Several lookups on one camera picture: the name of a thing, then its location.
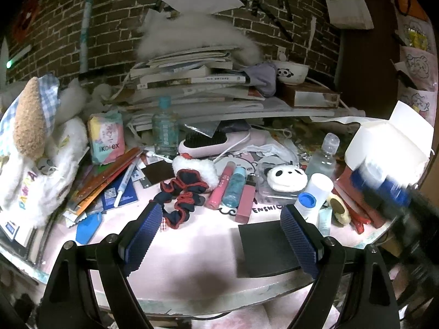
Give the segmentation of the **white fluffy fur piece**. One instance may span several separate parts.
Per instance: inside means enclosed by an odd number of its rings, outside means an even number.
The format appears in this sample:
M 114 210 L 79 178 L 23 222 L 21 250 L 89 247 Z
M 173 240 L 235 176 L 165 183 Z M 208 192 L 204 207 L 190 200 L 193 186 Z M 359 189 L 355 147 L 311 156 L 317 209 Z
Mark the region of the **white fluffy fur piece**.
M 139 30 L 143 36 L 136 48 L 136 56 L 141 61 L 207 47 L 234 48 L 231 55 L 244 66 L 263 61 L 263 54 L 255 41 L 230 22 L 212 15 L 186 13 L 168 19 L 161 13 L 148 14 Z

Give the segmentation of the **white blue pen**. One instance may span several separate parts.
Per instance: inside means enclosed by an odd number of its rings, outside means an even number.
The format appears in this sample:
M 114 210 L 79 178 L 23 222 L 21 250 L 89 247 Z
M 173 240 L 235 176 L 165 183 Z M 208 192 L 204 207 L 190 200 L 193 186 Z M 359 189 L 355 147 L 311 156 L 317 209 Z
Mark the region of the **white blue pen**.
M 129 180 L 131 179 L 131 176 L 133 174 L 133 171 L 136 167 L 136 162 L 133 161 L 129 167 L 126 169 L 126 172 L 122 178 L 122 181 L 120 183 L 120 186 L 117 189 L 117 196 L 115 198 L 115 203 L 114 203 L 114 207 L 117 208 L 119 206 L 120 200 L 123 196 L 123 193 L 125 193 L 126 190 L 126 186 L 129 182 Z

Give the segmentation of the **brown book box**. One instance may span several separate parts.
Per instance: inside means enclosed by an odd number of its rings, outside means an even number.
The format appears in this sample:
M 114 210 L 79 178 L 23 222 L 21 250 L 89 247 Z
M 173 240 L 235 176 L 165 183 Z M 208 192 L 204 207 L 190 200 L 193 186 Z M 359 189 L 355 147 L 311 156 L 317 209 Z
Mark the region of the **brown book box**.
M 340 96 L 324 86 L 304 83 L 298 86 L 286 85 L 279 98 L 293 108 L 336 109 Z

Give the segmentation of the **white bottle blue cap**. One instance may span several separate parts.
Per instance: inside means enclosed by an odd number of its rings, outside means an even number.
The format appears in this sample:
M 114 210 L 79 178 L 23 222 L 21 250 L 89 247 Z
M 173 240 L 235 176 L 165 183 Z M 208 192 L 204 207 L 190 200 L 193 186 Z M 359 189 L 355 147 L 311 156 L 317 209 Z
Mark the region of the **white bottle blue cap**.
M 317 225 L 319 211 L 333 190 L 333 181 L 321 173 L 311 175 L 305 189 L 298 195 L 294 206 L 303 219 Z

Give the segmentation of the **stack of books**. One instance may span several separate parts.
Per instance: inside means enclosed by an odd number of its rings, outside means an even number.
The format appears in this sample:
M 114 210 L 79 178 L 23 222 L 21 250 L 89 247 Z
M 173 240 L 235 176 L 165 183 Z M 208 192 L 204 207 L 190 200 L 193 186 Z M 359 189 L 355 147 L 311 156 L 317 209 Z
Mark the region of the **stack of books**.
M 246 84 L 242 71 L 211 74 L 202 77 L 177 78 L 141 84 L 133 95 L 133 108 L 128 126 L 135 132 L 152 129 L 152 117 L 159 109 L 157 102 L 141 104 L 152 97 L 171 97 L 171 110 L 187 126 L 221 120 L 264 117 L 345 117 L 353 123 L 365 112 L 348 108 L 339 99 L 336 109 L 293 108 L 279 98 L 286 86 L 278 80 L 273 97 L 264 97 L 255 87 Z

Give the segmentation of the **hanging paper bag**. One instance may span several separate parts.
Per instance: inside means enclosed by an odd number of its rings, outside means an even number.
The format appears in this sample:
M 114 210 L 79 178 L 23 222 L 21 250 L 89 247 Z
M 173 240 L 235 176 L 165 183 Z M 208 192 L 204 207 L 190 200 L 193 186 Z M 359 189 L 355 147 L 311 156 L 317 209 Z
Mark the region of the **hanging paper bag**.
M 365 0 L 325 0 L 330 23 L 340 29 L 374 29 Z

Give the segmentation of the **pink lip gloss tube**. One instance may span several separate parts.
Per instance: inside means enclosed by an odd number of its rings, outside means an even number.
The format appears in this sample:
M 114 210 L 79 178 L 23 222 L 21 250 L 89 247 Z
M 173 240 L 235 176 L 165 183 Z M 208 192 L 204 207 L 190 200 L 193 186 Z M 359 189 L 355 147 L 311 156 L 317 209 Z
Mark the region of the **pink lip gloss tube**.
M 220 207 L 223 195 L 226 191 L 229 180 L 234 173 L 236 164 L 234 162 L 227 162 L 222 174 L 219 177 L 218 186 L 210 193 L 210 197 L 205 203 L 208 209 L 216 210 Z

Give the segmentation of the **teal spray bottle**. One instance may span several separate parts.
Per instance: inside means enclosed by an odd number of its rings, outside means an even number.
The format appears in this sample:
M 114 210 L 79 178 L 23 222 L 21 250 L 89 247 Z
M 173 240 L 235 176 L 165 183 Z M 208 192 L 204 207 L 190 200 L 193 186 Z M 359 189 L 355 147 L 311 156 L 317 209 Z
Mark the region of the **teal spray bottle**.
M 238 166 L 234 170 L 223 195 L 222 202 L 225 206 L 229 208 L 238 207 L 243 188 L 246 185 L 246 176 L 246 169 L 244 167 Z

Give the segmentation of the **purple cloth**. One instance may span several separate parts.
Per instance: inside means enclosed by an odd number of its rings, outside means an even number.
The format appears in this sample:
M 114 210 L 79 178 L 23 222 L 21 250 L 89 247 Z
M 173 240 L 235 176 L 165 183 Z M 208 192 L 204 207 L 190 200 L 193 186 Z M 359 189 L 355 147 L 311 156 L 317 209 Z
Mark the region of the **purple cloth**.
M 273 97 L 276 92 L 278 69 L 271 62 L 259 63 L 243 69 L 247 85 L 255 87 L 264 97 Z

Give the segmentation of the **clear bottle with cap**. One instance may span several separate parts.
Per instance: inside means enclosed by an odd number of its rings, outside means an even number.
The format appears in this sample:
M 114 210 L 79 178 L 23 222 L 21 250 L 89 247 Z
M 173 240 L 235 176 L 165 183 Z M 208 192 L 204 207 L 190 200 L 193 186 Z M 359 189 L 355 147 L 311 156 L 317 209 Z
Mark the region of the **clear bottle with cap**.
M 336 170 L 336 152 L 340 145 L 340 139 L 333 133 L 327 133 L 320 149 L 311 156 L 305 173 L 311 178 L 315 173 L 326 175 L 333 179 Z

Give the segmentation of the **Kotex pad pack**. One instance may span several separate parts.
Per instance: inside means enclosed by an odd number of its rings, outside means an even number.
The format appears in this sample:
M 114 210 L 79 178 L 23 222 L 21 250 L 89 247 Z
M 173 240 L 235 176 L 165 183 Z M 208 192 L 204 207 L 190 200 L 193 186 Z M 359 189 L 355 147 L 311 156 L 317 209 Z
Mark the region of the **Kotex pad pack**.
M 92 162 L 106 165 L 125 152 L 122 115 L 116 111 L 92 114 L 88 123 Z

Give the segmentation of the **navy red scrunchie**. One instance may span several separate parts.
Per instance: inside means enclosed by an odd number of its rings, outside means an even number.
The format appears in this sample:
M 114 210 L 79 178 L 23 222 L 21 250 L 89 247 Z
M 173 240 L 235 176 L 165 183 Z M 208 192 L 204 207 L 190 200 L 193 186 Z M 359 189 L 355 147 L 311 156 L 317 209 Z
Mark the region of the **navy red scrunchie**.
M 160 192 L 152 199 L 162 208 L 167 226 L 178 229 L 188 221 L 196 206 L 203 206 L 202 196 L 208 190 L 208 184 L 198 171 L 180 169 L 176 177 L 168 183 L 161 181 Z

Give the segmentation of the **pink rectangular lipstick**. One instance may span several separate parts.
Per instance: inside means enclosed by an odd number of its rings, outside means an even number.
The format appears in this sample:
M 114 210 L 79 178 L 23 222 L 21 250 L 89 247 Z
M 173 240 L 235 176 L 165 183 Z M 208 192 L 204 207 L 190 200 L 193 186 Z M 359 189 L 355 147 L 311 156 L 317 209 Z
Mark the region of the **pink rectangular lipstick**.
M 248 223 L 252 214 L 252 207 L 254 203 L 255 186 L 246 184 L 240 198 L 240 203 L 237 208 L 237 213 L 234 220 L 237 223 Z

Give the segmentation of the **panda plush pouch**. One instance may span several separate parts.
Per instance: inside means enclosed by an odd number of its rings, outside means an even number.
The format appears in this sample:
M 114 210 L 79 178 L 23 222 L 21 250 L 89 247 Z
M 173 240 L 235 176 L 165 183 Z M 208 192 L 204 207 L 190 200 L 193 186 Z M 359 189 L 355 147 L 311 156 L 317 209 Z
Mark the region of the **panda plush pouch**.
M 293 165 L 276 166 L 267 173 L 267 183 L 275 192 L 299 192 L 307 182 L 304 171 Z

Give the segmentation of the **yellow round compact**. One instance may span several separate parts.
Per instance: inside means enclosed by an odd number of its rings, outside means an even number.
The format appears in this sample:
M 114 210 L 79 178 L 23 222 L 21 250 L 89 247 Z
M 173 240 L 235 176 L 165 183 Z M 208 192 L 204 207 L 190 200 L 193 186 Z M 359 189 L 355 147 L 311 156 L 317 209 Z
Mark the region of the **yellow round compact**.
M 338 195 L 330 195 L 327 198 L 327 203 L 332 208 L 335 219 L 342 226 L 347 226 L 351 222 L 350 213 L 344 201 Z

